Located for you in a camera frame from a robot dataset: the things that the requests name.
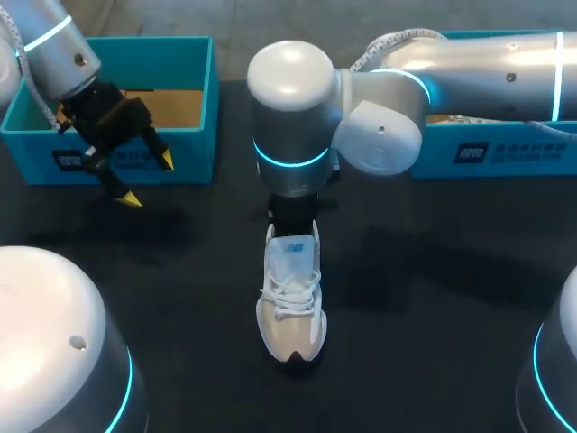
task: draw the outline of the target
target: glowing blue light ring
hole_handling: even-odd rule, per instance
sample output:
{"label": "glowing blue light ring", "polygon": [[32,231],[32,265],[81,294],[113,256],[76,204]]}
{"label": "glowing blue light ring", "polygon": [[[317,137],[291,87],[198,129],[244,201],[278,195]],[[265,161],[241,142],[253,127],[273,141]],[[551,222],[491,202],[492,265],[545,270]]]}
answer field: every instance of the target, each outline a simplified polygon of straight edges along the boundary
{"label": "glowing blue light ring", "polygon": [[267,162],[270,162],[273,165],[277,165],[279,167],[283,167],[285,169],[297,169],[299,167],[306,167],[307,165],[311,165],[314,164],[315,162],[317,162],[318,160],[320,160],[321,158],[323,158],[326,153],[328,152],[329,148],[327,147],[326,149],[324,149],[318,156],[316,156],[315,158],[313,158],[312,160],[308,160],[308,161],[304,161],[304,162],[280,162],[280,161],[275,161],[272,158],[268,157],[267,155],[265,155],[261,149],[259,149],[259,146],[256,145],[255,141],[252,141],[252,143],[254,144],[254,149],[256,150],[256,152]]}
{"label": "glowing blue light ring", "polygon": [[130,356],[130,350],[126,348],[126,351],[128,352],[128,365],[130,369],[128,373],[128,384],[126,385],[126,393],[124,394],[123,404],[120,406],[118,413],[116,413],[116,416],[110,423],[110,426],[106,429],[105,433],[112,433],[112,431],[118,424],[118,421],[120,421],[120,418],[123,416],[124,409],[126,409],[126,404],[128,403],[128,399],[130,397],[130,391],[133,387],[133,359]]}
{"label": "glowing blue light ring", "polygon": [[402,69],[392,69],[392,68],[378,68],[378,69],[372,70],[371,72],[389,72],[391,74],[397,74],[397,75],[402,75],[403,77],[411,78],[420,87],[422,87],[423,90],[425,90],[426,97],[429,100],[429,104],[431,104],[431,92],[429,92],[429,89],[427,88],[426,84],[423,82],[423,80],[421,78],[411,74],[410,72],[406,72],[405,70],[402,70]]}
{"label": "glowing blue light ring", "polygon": [[67,25],[69,25],[70,23],[72,23],[72,17],[69,15],[66,18],[64,18],[59,24],[57,24],[55,27],[53,27],[52,29],[48,30],[46,33],[44,33],[41,37],[37,38],[36,40],[30,42],[29,44],[27,44],[24,47],[24,51],[28,52],[28,51],[32,51],[33,49],[35,49],[36,47],[38,47],[39,45],[42,45],[43,43],[45,43],[48,39],[50,39],[52,36],[54,36],[55,34],[57,34],[58,32],[60,32],[64,27],[66,27]]}
{"label": "glowing blue light ring", "polygon": [[559,120],[559,108],[561,105],[561,85],[563,83],[563,46],[563,34],[558,32],[557,46],[555,47],[555,88],[553,95],[553,113],[551,114],[552,122]]}
{"label": "glowing blue light ring", "polygon": [[539,377],[539,370],[537,368],[537,343],[539,341],[539,336],[541,335],[541,329],[543,329],[543,325],[541,325],[541,327],[539,328],[539,332],[537,332],[537,337],[535,338],[535,344],[533,345],[533,369],[535,370],[535,378],[537,380],[537,385],[539,386],[539,390],[541,390],[543,398],[545,399],[547,405],[549,406],[549,409],[551,409],[551,412],[557,417],[557,419],[559,419],[559,421],[561,421],[561,423],[565,426],[565,428],[567,428],[571,433],[577,433],[577,431],[575,431],[575,429],[569,425],[569,423],[565,420],[565,418],[563,418],[559,413],[559,411],[555,408],[555,406],[549,399],[549,396],[545,392],[543,384],[541,383],[541,378]]}

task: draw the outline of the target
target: black table surface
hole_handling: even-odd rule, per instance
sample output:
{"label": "black table surface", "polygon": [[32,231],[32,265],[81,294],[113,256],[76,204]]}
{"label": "black table surface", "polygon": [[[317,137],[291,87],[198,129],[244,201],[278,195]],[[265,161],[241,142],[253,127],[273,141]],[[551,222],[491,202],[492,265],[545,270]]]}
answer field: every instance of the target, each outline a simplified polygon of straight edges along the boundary
{"label": "black table surface", "polygon": [[207,187],[27,188],[0,155],[0,242],[78,264],[150,394],[151,433],[517,433],[512,396],[577,265],[577,179],[376,179],[343,165],[318,218],[328,337],[306,378],[277,372],[255,319],[266,205],[242,81],[222,84]]}

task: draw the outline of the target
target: shoe tongue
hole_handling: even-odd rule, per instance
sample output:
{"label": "shoe tongue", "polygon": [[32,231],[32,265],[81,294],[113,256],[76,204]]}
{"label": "shoe tongue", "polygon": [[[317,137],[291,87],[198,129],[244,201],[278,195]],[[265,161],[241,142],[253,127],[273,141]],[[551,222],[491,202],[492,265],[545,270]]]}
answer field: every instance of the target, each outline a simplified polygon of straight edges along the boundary
{"label": "shoe tongue", "polygon": [[269,271],[278,282],[310,280],[315,269],[315,238],[275,237],[267,246]]}

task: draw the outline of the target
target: beige shoe panel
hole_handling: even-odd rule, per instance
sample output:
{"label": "beige shoe panel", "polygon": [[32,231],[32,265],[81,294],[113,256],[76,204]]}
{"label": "beige shoe panel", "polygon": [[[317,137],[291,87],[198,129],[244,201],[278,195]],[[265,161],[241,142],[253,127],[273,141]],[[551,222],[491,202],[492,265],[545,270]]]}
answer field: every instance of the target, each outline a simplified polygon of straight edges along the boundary
{"label": "beige shoe panel", "polygon": [[287,361],[293,352],[298,352],[304,360],[310,360],[318,352],[323,337],[319,329],[316,341],[310,342],[312,316],[276,319],[274,303],[261,303],[261,326],[269,349],[280,361]]}

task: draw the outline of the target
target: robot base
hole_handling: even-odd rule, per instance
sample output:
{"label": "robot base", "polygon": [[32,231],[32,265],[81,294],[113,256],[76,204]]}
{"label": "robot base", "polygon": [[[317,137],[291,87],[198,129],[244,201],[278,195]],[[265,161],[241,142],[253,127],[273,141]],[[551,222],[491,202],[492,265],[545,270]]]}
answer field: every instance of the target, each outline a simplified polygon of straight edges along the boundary
{"label": "robot base", "polygon": [[144,433],[146,391],[95,284],[48,251],[0,248],[0,431]]}
{"label": "robot base", "polygon": [[518,376],[517,416],[524,433],[577,431],[577,359],[571,349],[574,333],[562,319],[562,311],[572,310],[568,308],[571,297],[566,295],[575,290],[570,277]]}

